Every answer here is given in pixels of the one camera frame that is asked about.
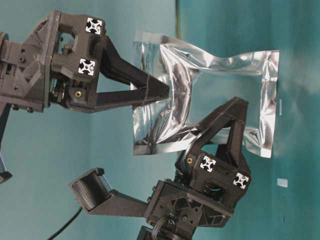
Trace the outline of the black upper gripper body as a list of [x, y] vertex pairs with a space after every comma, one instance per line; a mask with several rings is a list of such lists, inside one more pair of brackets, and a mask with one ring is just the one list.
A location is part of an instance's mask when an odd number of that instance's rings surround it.
[[0, 34], [0, 110], [42, 112], [52, 103], [75, 112], [107, 109], [96, 92], [106, 24], [54, 10], [22, 42]]

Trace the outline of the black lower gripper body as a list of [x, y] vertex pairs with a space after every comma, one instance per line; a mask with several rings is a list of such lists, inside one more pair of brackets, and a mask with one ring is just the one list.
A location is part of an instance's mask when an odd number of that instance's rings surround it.
[[185, 159], [188, 171], [174, 180], [160, 180], [151, 195], [145, 218], [165, 228], [222, 228], [234, 214], [251, 183], [251, 170], [242, 153], [233, 156], [220, 146], [215, 155], [200, 150]]

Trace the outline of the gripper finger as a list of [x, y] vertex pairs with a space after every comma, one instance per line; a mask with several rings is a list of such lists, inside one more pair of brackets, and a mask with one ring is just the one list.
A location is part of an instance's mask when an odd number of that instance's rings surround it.
[[101, 41], [103, 50], [100, 72], [107, 78], [126, 85], [134, 85], [135, 90], [145, 87], [159, 87], [167, 84], [135, 67], [118, 54], [111, 39], [105, 35]]
[[96, 104], [92, 112], [101, 112], [109, 109], [126, 106], [143, 106], [169, 97], [170, 87], [149, 86], [135, 90], [102, 92], [97, 94]]
[[248, 102], [240, 97], [234, 97], [226, 103], [213, 110], [207, 117], [201, 120], [196, 128], [200, 131], [194, 139], [185, 155], [198, 156], [201, 154], [202, 147], [223, 128], [231, 128], [228, 123], [232, 120], [240, 121], [246, 124]]
[[241, 121], [231, 120], [228, 123], [230, 131], [226, 144], [219, 144], [216, 157], [223, 160], [227, 164], [232, 165], [241, 172], [249, 173], [250, 168], [242, 153], [242, 144], [245, 125]]

